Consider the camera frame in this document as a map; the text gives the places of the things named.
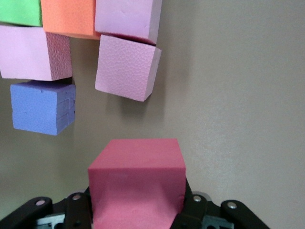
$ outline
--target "pink block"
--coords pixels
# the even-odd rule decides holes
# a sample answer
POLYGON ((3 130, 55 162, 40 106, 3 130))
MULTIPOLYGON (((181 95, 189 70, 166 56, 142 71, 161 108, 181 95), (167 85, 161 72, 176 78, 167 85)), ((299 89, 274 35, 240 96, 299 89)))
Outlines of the pink block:
POLYGON ((0 26, 3 78, 53 81, 72 77, 69 38, 42 27, 0 26))
POLYGON ((95 229, 169 229, 183 207, 176 139, 112 140, 88 169, 95 229))
POLYGON ((95 30, 157 43, 162 0, 96 0, 95 30))
POLYGON ((155 46, 101 36, 95 89, 145 101, 153 91, 160 56, 155 46))

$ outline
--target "screw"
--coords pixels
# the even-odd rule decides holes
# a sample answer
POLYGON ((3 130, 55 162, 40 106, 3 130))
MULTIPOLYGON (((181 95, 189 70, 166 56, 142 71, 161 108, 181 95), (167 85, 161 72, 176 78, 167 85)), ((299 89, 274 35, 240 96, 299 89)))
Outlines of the screw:
POLYGON ((80 194, 76 194, 75 196, 72 197, 73 200, 78 200, 80 198, 81 198, 80 194))
POLYGON ((193 200, 194 200, 195 202, 200 202, 200 201, 201 201, 201 197, 200 197, 200 196, 194 196, 194 197, 193 197, 193 200))
POLYGON ((43 199, 42 200, 39 200, 36 202, 36 206, 40 206, 40 205, 43 205, 46 201, 44 201, 43 199))
POLYGON ((237 208, 237 205, 233 202, 228 202, 228 207, 231 209, 235 209, 235 208, 237 208))

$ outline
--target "cube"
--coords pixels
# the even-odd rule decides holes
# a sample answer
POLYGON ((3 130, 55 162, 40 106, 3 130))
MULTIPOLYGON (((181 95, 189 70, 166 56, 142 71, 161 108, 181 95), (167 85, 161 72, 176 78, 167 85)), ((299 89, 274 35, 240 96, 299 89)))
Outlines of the cube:
POLYGON ((75 119, 75 85, 31 81, 10 94, 15 129, 58 135, 75 119))
POLYGON ((94 29, 95 0, 41 0, 43 28, 76 38, 99 39, 94 29))
POLYGON ((42 26, 40 0, 0 0, 0 21, 42 26))
POLYGON ((69 38, 42 27, 0 25, 3 78, 54 81, 72 77, 69 38))
POLYGON ((153 91, 160 56, 155 46, 101 36, 95 89, 145 101, 153 91))
POLYGON ((95 229, 168 229, 183 208, 177 139, 112 140, 88 173, 95 229))
POLYGON ((96 0, 95 30, 156 44, 162 0, 96 0))

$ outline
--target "gray table surface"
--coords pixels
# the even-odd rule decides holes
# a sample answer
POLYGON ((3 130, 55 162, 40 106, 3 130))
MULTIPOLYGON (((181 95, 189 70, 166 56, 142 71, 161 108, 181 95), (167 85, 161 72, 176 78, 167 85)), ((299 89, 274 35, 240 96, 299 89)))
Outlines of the gray table surface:
POLYGON ((99 41, 71 39, 76 120, 58 136, 13 129, 0 78, 0 218, 88 186, 115 138, 177 138, 193 190, 305 228, 305 1, 164 0, 162 56, 144 103, 94 89, 99 41))

